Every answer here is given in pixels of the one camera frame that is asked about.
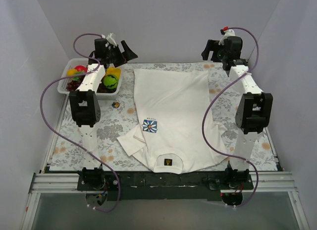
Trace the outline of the round painted brooch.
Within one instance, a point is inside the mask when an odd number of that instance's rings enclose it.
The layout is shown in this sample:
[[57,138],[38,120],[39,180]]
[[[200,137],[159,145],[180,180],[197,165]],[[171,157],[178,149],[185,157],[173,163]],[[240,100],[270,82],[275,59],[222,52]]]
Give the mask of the round painted brooch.
[[119,102],[113,102],[112,103],[112,107],[115,108],[115,109],[117,109],[119,106],[120,106]]

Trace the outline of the white t-shirt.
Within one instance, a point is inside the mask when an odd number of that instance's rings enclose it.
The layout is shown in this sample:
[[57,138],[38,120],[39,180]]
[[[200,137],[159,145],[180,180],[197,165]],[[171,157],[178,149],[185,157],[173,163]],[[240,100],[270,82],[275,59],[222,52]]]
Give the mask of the white t-shirt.
[[118,141],[127,155],[155,173],[182,174],[225,159],[226,128],[206,114],[207,71],[135,69],[138,124]]

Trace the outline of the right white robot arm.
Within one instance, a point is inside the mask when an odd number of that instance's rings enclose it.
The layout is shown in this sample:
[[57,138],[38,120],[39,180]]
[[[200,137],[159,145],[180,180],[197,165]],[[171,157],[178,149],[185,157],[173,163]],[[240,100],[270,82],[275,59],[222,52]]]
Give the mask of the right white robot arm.
[[204,178],[203,182],[211,190],[253,189],[249,167],[256,137],[269,124],[273,96],[262,91],[251,75],[246,60],[241,59],[242,39],[229,36],[222,41],[208,40],[202,52],[202,59],[221,62],[222,68],[241,94],[235,115],[238,137],[227,167]]

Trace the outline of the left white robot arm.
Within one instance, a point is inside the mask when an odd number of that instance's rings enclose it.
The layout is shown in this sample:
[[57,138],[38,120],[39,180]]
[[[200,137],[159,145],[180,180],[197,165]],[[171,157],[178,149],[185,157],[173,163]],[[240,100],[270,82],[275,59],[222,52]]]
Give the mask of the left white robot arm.
[[101,118],[101,109],[97,90],[110,65],[119,67],[138,58],[122,40],[123,51],[110,38],[95,39],[93,57],[88,59],[88,71],[81,85],[69,93],[72,119],[79,128],[82,146],[85,151],[84,165],[79,173],[85,186],[101,190],[106,185],[102,163],[98,160],[97,123]]

